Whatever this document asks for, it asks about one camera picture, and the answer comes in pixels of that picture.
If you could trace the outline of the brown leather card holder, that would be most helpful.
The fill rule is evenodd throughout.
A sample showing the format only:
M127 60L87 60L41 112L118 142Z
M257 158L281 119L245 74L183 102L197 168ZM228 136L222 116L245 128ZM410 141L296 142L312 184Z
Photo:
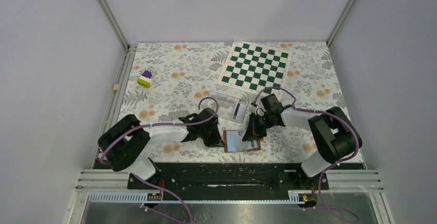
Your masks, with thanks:
M223 132L223 140L225 143L224 151L226 153L249 152L261 149L261 140L258 141L259 149L245 150L243 147L244 130L225 130Z

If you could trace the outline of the clear plastic card box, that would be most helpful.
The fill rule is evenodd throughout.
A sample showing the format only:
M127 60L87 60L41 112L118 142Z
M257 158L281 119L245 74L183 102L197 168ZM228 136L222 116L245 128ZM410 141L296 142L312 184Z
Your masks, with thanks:
M234 107L237 103L239 103L239 102L242 104L246 104L246 103L244 103L243 101L239 100L236 97L221 94L221 93L214 92L214 91L209 92L209 97L212 97L213 99L215 99L217 101L217 103L219 105L219 110L218 110L217 114L220 118L226 119L226 120L238 123L238 124L244 123L245 117L243 120L240 120L240 121L232 119L232 112L233 112Z

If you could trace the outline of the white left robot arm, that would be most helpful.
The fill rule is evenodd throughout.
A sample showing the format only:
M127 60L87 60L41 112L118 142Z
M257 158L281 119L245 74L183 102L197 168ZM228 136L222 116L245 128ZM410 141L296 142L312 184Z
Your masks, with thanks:
M218 115L205 108L170 123L141 125L129 114L106 131L97 141L101 158L113 171L127 171L140 178L147 188L159 184L160 175L152 159L142 153L148 144L190 142L201 139L206 147L224 147L219 132Z

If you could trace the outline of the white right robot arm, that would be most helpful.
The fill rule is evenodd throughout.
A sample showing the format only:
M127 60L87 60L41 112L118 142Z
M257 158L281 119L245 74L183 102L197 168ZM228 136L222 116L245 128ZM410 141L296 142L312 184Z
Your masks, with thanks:
M267 136L271 127L297 127L312 133L316 152L304 160L296 174L296 184L303 189L316 182L316 175L346 156L356 154L362 146L357 131L339 107L311 111L293 105L284 106L275 94L261 99L263 115L251 113L242 140L252 141Z

